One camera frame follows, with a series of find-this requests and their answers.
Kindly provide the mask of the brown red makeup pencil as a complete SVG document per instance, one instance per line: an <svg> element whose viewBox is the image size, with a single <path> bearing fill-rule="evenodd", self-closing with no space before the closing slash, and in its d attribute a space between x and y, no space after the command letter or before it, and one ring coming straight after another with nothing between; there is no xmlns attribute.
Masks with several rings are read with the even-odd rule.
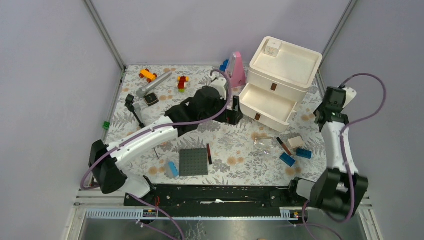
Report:
<svg viewBox="0 0 424 240"><path fill-rule="evenodd" d="M292 156L293 154L289 150L289 148L284 144L284 142L281 140L280 137L277 137L276 140L278 141L279 145L284 149L284 151L289 155Z"/></svg>

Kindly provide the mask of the white cosmetic box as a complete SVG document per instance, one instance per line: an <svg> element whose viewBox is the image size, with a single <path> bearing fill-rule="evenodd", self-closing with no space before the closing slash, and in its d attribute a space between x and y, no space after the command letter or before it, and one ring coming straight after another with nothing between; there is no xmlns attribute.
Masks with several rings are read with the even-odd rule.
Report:
<svg viewBox="0 0 424 240"><path fill-rule="evenodd" d="M264 46L264 54L276 58L280 52L281 46L281 40L270 38Z"/></svg>

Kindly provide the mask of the cream three-drawer organizer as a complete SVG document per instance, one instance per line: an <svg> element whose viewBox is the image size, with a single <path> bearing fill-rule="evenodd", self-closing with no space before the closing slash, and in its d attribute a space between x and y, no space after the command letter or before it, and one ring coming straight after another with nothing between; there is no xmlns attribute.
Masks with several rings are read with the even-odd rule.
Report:
<svg viewBox="0 0 424 240"><path fill-rule="evenodd" d="M264 54L266 36L248 67L246 86L239 94L241 112L283 133L312 86L321 53L283 41L277 57Z"/></svg>

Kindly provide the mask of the dark red lipstick tube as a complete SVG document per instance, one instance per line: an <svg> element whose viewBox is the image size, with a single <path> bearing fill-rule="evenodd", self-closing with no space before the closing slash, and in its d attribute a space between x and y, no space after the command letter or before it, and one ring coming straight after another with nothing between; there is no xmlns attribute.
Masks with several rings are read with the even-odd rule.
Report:
<svg viewBox="0 0 424 240"><path fill-rule="evenodd" d="M206 145L206 149L207 149L208 163L209 163L209 165L212 165L213 164L213 160L212 160L212 153L211 153L211 148L210 148L210 144L209 143Z"/></svg>

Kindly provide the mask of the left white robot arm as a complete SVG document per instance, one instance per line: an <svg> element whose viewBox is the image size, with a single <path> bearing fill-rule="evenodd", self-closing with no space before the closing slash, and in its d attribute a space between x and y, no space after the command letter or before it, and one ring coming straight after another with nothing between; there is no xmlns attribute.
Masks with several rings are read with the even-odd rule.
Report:
<svg viewBox="0 0 424 240"><path fill-rule="evenodd" d="M143 152L176 140L209 121L238 124L236 115L240 113L240 107L228 109L229 103L235 100L231 81L224 74L139 131L109 144L95 141L91 145L87 171L96 180L92 189L99 188L105 195L124 192L135 196L144 206L152 204L155 200L152 184L146 177L138 178L126 173L125 166Z"/></svg>

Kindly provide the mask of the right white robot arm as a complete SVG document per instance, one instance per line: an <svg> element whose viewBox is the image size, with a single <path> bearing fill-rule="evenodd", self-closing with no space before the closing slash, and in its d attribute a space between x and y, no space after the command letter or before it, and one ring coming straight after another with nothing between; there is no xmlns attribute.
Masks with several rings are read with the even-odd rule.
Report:
<svg viewBox="0 0 424 240"><path fill-rule="evenodd" d="M349 118L344 108L357 92L346 86L328 87L322 103L314 111L326 151L326 170L316 182L296 177L289 184L287 201L293 206L305 200L309 206L340 216L343 223L354 216L369 182L353 161L349 143Z"/></svg>

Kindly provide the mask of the clear plastic bag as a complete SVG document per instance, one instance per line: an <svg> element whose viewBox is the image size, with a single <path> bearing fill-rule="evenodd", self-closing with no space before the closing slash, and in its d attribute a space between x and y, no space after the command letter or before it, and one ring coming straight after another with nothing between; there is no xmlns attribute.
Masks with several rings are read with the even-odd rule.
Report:
<svg viewBox="0 0 424 240"><path fill-rule="evenodd" d="M273 142L272 137L257 137L253 141L253 146L258 153L270 155L274 151Z"/></svg>

